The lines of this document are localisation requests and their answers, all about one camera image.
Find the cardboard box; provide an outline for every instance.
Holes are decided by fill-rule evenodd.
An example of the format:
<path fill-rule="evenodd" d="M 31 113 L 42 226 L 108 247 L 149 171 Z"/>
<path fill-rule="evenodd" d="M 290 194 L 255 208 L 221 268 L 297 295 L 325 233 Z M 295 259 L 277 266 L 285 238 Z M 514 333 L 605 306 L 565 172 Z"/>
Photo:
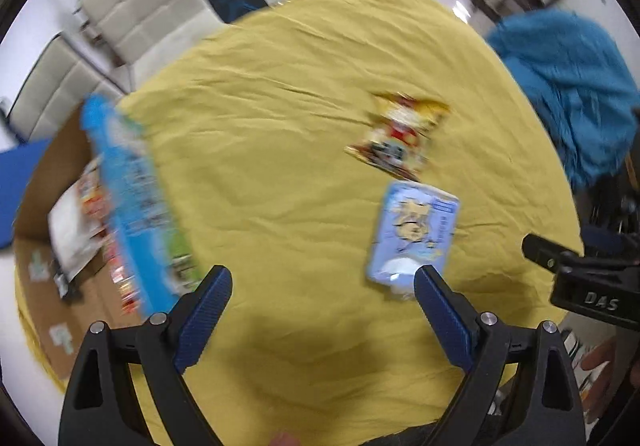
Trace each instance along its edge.
<path fill-rule="evenodd" d="M 80 273 L 82 300 L 60 300 L 52 279 L 47 215 L 60 196 L 80 177 L 92 149 L 80 129 L 80 108 L 50 146 L 25 190 L 14 221 L 14 253 L 18 280 L 45 353 L 56 375 L 66 379 L 89 325 L 96 320 L 111 328 L 138 325 L 138 314 L 123 314 L 120 295 L 99 253 Z"/>

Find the metal screw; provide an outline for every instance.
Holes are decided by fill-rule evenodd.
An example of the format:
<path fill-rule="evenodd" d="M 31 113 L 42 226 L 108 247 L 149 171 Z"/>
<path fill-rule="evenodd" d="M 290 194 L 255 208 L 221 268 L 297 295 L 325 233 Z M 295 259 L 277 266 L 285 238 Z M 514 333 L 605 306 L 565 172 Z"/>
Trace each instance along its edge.
<path fill-rule="evenodd" d="M 485 325 L 495 325 L 498 323 L 498 317 L 492 312 L 483 312 L 480 315 L 480 321 Z"/>
<path fill-rule="evenodd" d="M 104 321 L 94 321 L 89 327 L 91 334 L 100 334 L 104 330 Z"/>
<path fill-rule="evenodd" d="M 545 331 L 547 331 L 549 334 L 553 334 L 554 332 L 556 332 L 558 330 L 558 325 L 556 325 L 552 321 L 547 320 L 547 321 L 542 323 L 542 328 Z"/>
<path fill-rule="evenodd" d="M 162 325 L 166 321 L 166 314 L 164 312 L 154 312 L 149 318 L 149 323 L 152 325 Z"/>

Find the blue gripper pad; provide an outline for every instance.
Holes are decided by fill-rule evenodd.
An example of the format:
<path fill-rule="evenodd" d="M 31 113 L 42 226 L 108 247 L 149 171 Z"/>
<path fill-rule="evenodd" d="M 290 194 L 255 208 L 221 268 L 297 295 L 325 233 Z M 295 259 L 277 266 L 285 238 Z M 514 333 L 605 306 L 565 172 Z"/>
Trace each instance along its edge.
<path fill-rule="evenodd" d="M 415 273 L 414 291 L 449 363 L 469 372 L 474 364 L 472 337 L 456 310 L 422 269 Z"/>
<path fill-rule="evenodd" d="M 231 273 L 223 268 L 180 329 L 174 366 L 181 374 L 200 359 L 209 336 L 231 298 L 232 286 Z"/>

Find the beige chair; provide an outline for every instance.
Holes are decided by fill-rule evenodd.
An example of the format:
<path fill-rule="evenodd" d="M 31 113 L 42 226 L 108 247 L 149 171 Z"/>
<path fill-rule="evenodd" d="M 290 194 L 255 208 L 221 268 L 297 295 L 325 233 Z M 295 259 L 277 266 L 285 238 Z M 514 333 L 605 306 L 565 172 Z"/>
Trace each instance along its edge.
<path fill-rule="evenodd" d="M 56 35 L 36 61 L 9 111 L 9 126 L 24 140 L 52 137 L 91 94 L 117 102 L 124 92 Z"/>
<path fill-rule="evenodd" d="M 81 0 L 81 7 L 129 65 L 132 89 L 225 25 L 207 0 Z"/>

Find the cartoon character print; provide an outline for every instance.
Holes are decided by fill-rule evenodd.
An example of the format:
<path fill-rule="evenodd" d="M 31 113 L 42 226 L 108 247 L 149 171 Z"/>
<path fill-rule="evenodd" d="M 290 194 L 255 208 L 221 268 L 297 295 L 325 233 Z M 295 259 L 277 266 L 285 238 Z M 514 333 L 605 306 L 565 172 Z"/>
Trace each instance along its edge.
<path fill-rule="evenodd" d="M 430 204 L 421 204 L 413 199 L 402 201 L 394 211 L 398 218 L 394 221 L 398 236 L 409 242 L 421 242 L 429 234 L 428 217 Z"/>

